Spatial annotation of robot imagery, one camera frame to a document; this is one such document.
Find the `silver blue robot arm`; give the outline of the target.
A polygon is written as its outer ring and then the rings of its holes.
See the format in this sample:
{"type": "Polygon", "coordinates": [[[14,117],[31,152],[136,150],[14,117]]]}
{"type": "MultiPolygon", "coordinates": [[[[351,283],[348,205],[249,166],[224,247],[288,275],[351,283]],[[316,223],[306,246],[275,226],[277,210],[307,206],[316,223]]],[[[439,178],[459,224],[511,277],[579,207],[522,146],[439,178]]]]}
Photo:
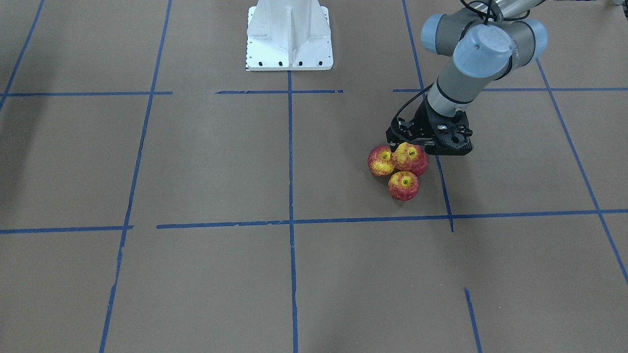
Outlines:
{"type": "Polygon", "coordinates": [[[464,0],[453,14],[433,14],[421,43],[448,62],[422,98],[412,119],[398,111],[386,131],[391,151],[402,143],[430,155],[464,156],[472,150],[467,109],[489,83],[534,62],[548,45],[544,25],[529,18],[540,0],[464,0]]]}

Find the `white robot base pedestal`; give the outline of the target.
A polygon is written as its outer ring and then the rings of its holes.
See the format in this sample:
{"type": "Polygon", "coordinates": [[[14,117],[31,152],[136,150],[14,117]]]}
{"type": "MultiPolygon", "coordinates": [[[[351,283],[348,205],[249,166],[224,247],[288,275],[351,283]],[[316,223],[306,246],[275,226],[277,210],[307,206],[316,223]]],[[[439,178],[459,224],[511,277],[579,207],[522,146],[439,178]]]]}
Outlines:
{"type": "Polygon", "coordinates": [[[317,0],[259,0],[247,11],[245,69],[330,70],[330,13],[317,0]]]}

